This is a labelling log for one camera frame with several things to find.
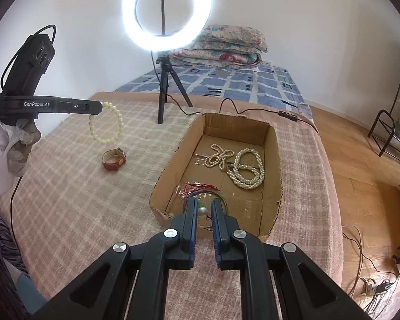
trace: camera lens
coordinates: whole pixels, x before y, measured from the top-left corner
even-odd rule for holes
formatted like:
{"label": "camera lens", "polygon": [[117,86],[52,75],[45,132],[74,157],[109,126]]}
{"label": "camera lens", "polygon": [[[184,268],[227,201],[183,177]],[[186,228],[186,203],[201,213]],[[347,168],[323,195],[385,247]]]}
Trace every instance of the camera lens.
{"label": "camera lens", "polygon": [[46,60],[46,56],[47,56],[47,51],[45,51],[45,52],[43,53],[43,55],[41,56],[40,65],[43,65],[43,64],[44,64],[44,61]]}
{"label": "camera lens", "polygon": [[44,47],[41,46],[40,49],[38,50],[37,54],[36,54],[36,59],[38,59],[41,55],[41,53],[43,52]]}

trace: power strip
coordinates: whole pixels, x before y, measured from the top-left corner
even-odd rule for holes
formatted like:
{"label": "power strip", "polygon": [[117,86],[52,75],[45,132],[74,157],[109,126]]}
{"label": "power strip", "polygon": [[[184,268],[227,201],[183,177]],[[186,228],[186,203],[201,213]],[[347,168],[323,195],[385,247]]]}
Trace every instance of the power strip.
{"label": "power strip", "polygon": [[367,286],[366,295],[373,296],[376,294],[382,294],[385,291],[388,291],[394,283],[390,282],[382,282],[380,284],[372,283]]}

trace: bed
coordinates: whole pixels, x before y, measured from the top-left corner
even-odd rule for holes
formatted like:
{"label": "bed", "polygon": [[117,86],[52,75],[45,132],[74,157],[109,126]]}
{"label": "bed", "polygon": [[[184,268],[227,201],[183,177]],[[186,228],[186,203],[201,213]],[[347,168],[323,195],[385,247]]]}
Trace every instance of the bed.
{"label": "bed", "polygon": [[[207,66],[173,66],[189,95],[231,98],[258,103],[300,114],[312,119],[288,70],[263,63],[258,71],[225,69]],[[118,93],[158,93],[159,82],[154,71],[131,81],[116,90]],[[169,93],[179,93],[169,77]]]}
{"label": "bed", "polygon": [[[92,99],[115,104],[125,119],[118,146],[127,163],[118,172],[101,164],[110,146],[93,141],[88,118],[69,116],[37,143],[13,203],[14,230],[22,257],[39,291],[53,297],[106,249],[118,241],[135,245],[164,228],[149,208],[149,197],[195,116],[167,103],[165,121],[156,124],[157,93],[97,93]],[[182,102],[182,95],[175,94]],[[218,97],[192,95],[194,108],[216,111]],[[240,109],[267,107],[235,101]],[[223,114],[235,114],[225,103]],[[342,229],[332,172],[319,135],[300,122],[267,112],[247,112],[276,131],[281,162],[282,204],[267,243],[292,241],[336,283],[342,279]],[[115,117],[101,114],[97,131],[115,129]],[[0,200],[9,222],[13,189]],[[241,318],[237,272],[214,262],[213,242],[197,240],[190,271],[171,271],[166,319]]]}

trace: pearl necklace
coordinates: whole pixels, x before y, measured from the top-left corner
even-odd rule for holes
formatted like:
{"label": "pearl necklace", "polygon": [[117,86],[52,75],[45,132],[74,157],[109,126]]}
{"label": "pearl necklace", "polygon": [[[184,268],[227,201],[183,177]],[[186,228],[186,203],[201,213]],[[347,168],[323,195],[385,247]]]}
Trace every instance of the pearl necklace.
{"label": "pearl necklace", "polygon": [[101,143],[101,144],[114,143],[123,134],[123,127],[125,126],[125,124],[123,124],[123,117],[122,117],[122,114],[120,113],[120,111],[115,106],[113,106],[112,103],[101,102],[101,104],[104,108],[109,108],[117,116],[117,118],[118,118],[118,133],[117,133],[117,135],[115,135],[113,138],[110,138],[110,139],[103,139],[103,138],[99,137],[95,133],[95,126],[93,125],[94,115],[90,115],[89,116],[90,134],[92,135],[93,139],[98,143]]}
{"label": "pearl necklace", "polygon": [[206,160],[204,161],[204,165],[210,169],[212,167],[215,167],[216,165],[219,165],[219,169],[221,171],[225,171],[225,159],[228,159],[229,157],[233,157],[234,151],[231,149],[224,150],[217,144],[212,144],[210,146],[210,148],[212,150],[217,151],[217,153],[207,157]]}
{"label": "pearl necklace", "polygon": [[[210,155],[206,157],[204,165],[208,168],[212,168],[216,165],[219,165],[219,169],[221,171],[225,171],[225,160],[228,159],[229,157],[234,156],[234,151],[231,149],[224,150],[222,149],[221,146],[217,144],[212,144],[210,146],[212,150],[215,150],[217,153]],[[246,153],[252,153],[255,155],[256,160],[258,161],[258,168],[259,171],[250,165],[240,165],[240,158],[242,157],[243,154]],[[243,178],[239,172],[239,170],[249,170],[254,174],[253,179],[246,179]],[[233,170],[228,170],[227,174],[231,178],[231,180],[234,182],[235,185],[237,185],[240,188],[246,189],[246,190],[252,190],[260,186],[265,178],[265,171],[262,165],[262,160],[261,156],[255,149],[247,148],[240,150],[239,153],[235,157],[235,161],[233,164]]]}

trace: folded quilt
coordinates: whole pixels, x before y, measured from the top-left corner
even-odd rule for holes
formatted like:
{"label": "folded quilt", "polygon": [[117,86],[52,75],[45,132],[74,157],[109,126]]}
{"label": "folded quilt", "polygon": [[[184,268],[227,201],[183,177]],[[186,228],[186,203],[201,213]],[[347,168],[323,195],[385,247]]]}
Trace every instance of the folded quilt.
{"label": "folded quilt", "polygon": [[260,57],[256,62],[251,64],[234,63],[231,61],[222,61],[213,59],[199,59],[196,57],[180,57],[175,55],[171,55],[171,60],[173,63],[181,65],[190,65],[190,66],[202,65],[210,67],[224,67],[236,70],[251,70],[251,71],[259,71],[259,65],[261,63]]}
{"label": "folded quilt", "polygon": [[263,34],[245,26],[209,25],[200,32],[196,41],[223,41],[253,47],[264,53],[268,52]]}
{"label": "folded quilt", "polygon": [[222,50],[236,54],[261,54],[261,51],[255,47],[243,46],[240,44],[222,42],[222,41],[194,41],[182,47],[186,50]]}
{"label": "folded quilt", "polygon": [[199,49],[199,50],[186,50],[179,49],[173,52],[173,55],[176,57],[194,57],[196,59],[208,59],[208,60],[217,60],[228,63],[240,63],[243,65],[253,65],[260,60],[259,54],[238,54],[231,53],[228,51],[220,51],[220,50],[208,50],[208,49]]}

